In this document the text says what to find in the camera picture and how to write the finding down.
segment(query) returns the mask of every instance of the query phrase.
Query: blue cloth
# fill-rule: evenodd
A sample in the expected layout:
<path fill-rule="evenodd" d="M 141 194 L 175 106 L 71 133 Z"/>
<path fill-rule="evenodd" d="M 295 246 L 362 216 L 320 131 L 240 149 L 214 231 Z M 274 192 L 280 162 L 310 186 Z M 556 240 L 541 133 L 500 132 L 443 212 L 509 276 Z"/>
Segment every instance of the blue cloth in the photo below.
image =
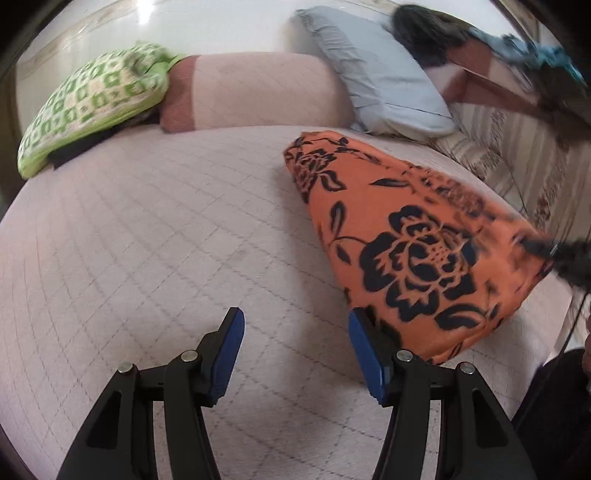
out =
<path fill-rule="evenodd" d="M 526 43 L 514 35 L 495 37 L 475 27 L 470 28 L 469 32 L 473 37 L 486 43 L 509 65 L 522 66 L 530 70 L 539 70 L 544 64 L 553 68 L 563 68 L 577 82 L 587 85 L 563 47 L 543 47 L 535 41 Z"/>

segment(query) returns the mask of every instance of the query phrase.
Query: pink mattress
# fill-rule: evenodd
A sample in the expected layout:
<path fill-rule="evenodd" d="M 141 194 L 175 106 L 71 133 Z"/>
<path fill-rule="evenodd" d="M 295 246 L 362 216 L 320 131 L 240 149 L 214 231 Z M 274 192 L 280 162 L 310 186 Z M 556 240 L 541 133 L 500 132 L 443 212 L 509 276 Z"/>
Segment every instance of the pink mattress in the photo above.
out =
<path fill-rule="evenodd" d="M 0 423 L 39 480 L 56 477 L 120 362 L 167 363 L 230 306 L 246 334 L 227 395 L 205 412 L 222 478 L 371 477 L 389 410 L 363 384 L 345 297 L 284 167 L 302 129 L 319 128 L 136 128 L 27 182 L 0 223 Z M 427 147 L 365 140 L 495 195 Z M 512 414 L 569 301 L 547 278 L 454 363 L 472 361 Z M 168 479 L 161 406 L 155 421 Z M 426 478 L 437 445 L 433 429 Z"/>

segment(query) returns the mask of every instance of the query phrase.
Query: black fabric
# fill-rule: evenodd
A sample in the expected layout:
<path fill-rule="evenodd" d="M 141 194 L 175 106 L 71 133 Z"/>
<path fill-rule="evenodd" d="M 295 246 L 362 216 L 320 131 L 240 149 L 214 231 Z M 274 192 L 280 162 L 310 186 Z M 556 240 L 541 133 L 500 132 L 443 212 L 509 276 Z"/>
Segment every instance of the black fabric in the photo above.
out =
<path fill-rule="evenodd" d="M 136 125 L 157 124 L 159 122 L 159 110 L 157 108 L 151 108 L 150 110 L 139 113 L 138 115 L 126 120 L 119 125 L 115 125 L 114 127 L 108 128 L 106 130 L 101 130 L 100 132 L 87 135 L 83 138 L 73 141 L 68 145 L 54 150 L 47 155 L 47 161 L 53 164 L 54 168 L 59 168 L 73 158 L 76 158 L 78 155 L 82 155 L 92 147 L 112 137 L 124 128 L 134 127 Z"/>
<path fill-rule="evenodd" d="M 392 16 L 394 38 L 422 68 L 447 63 L 447 49 L 460 47 L 468 39 L 469 24 L 418 5 L 403 5 Z"/>
<path fill-rule="evenodd" d="M 583 353 L 567 352 L 540 368 L 513 418 L 538 480 L 591 478 L 591 396 Z"/>
<path fill-rule="evenodd" d="M 101 130 L 83 138 L 73 141 L 63 147 L 54 150 L 47 155 L 47 161 L 52 163 L 55 168 L 61 167 L 72 158 L 76 158 L 78 155 L 83 154 L 85 151 L 90 150 L 95 145 L 98 145 L 107 138 L 115 135 L 121 127 L 115 125 L 114 127 L 108 128 L 107 130 Z"/>

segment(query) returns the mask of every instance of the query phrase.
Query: green patterned pillow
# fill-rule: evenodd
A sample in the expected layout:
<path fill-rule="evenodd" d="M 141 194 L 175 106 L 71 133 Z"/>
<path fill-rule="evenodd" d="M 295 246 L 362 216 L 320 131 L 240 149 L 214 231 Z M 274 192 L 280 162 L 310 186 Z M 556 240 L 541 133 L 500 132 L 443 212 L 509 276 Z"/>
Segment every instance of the green patterned pillow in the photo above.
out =
<path fill-rule="evenodd" d="M 161 102 L 168 70 L 182 58 L 155 43 L 141 43 L 101 55 L 72 73 L 25 131 L 18 149 L 23 178 L 36 175 L 48 153 Z"/>

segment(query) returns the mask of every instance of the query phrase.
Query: blue gripper pad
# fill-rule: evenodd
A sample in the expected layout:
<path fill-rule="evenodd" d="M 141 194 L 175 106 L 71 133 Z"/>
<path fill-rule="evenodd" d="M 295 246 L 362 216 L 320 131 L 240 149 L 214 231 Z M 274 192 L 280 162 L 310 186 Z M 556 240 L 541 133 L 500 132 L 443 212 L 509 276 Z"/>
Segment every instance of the blue gripper pad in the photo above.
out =
<path fill-rule="evenodd" d="M 219 353 L 212 366 L 212 382 L 207 394 L 210 398 L 215 399 L 214 402 L 226 394 L 238 350 L 240 350 L 244 337 L 244 327 L 244 313 L 241 309 L 235 309 L 234 318 L 230 321 L 230 326 L 227 328 Z M 218 335 L 223 335 L 223 332 L 218 331 Z"/>
<path fill-rule="evenodd" d="M 384 367 L 354 312 L 349 314 L 349 337 L 369 393 L 378 400 L 380 405 L 383 405 L 386 396 Z"/>

